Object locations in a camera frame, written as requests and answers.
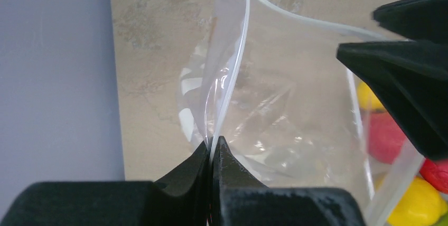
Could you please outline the red strawberry toy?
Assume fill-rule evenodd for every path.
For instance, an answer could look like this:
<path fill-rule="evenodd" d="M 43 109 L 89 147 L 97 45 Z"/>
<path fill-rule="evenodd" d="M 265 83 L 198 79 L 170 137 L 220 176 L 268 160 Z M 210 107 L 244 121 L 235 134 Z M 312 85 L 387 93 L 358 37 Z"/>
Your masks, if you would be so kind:
<path fill-rule="evenodd" d="M 419 173 L 435 189 L 447 194 L 447 159 L 436 162 L 426 159 Z"/>

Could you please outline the red apple toy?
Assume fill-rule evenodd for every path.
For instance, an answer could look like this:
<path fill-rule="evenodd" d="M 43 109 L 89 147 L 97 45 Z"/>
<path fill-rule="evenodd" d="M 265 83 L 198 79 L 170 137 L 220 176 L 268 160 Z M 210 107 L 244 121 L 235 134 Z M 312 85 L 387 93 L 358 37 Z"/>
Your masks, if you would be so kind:
<path fill-rule="evenodd" d="M 393 117 L 387 113 L 373 113 L 368 118 L 368 152 L 377 161 L 392 164 L 407 139 Z"/>

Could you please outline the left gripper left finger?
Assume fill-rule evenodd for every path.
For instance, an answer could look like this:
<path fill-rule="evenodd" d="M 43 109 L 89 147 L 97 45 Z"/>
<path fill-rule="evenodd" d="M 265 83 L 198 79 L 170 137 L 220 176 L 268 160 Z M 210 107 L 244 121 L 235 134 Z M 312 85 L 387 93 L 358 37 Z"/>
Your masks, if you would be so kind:
<path fill-rule="evenodd" d="M 1 225 L 205 225 L 208 159 L 201 144 L 154 182 L 34 183 Z"/>

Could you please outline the clear zip top bag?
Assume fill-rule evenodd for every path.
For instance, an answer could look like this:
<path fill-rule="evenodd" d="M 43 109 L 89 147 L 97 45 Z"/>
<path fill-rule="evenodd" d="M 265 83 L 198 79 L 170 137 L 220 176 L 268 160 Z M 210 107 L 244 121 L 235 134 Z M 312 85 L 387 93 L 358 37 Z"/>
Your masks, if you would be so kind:
<path fill-rule="evenodd" d="M 390 212 L 423 156 L 406 139 L 392 164 L 368 152 L 361 81 L 336 59 L 340 43 L 381 34 L 288 12 L 268 0 L 216 0 L 210 35 L 180 74 L 188 141 L 216 150 L 225 137 L 264 184 L 339 187 L 367 225 Z"/>

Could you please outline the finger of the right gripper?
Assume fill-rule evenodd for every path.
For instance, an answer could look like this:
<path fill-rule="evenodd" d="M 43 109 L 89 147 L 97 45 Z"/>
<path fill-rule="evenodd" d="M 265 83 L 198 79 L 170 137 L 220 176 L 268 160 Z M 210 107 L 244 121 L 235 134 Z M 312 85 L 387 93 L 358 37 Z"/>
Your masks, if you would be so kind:
<path fill-rule="evenodd" d="M 376 8 L 372 18 L 408 39 L 447 44 L 447 0 L 399 0 Z"/>
<path fill-rule="evenodd" d="M 447 45 L 343 43 L 337 59 L 372 89 L 418 152 L 447 159 Z"/>

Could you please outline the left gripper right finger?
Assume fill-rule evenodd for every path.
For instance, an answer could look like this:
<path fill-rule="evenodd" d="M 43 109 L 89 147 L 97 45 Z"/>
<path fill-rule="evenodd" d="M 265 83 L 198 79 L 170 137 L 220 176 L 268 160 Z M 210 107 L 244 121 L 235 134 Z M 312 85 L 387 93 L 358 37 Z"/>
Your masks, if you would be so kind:
<path fill-rule="evenodd" d="M 222 136 L 211 177 L 211 225 L 365 225 L 348 191 L 267 187 L 234 157 Z"/>

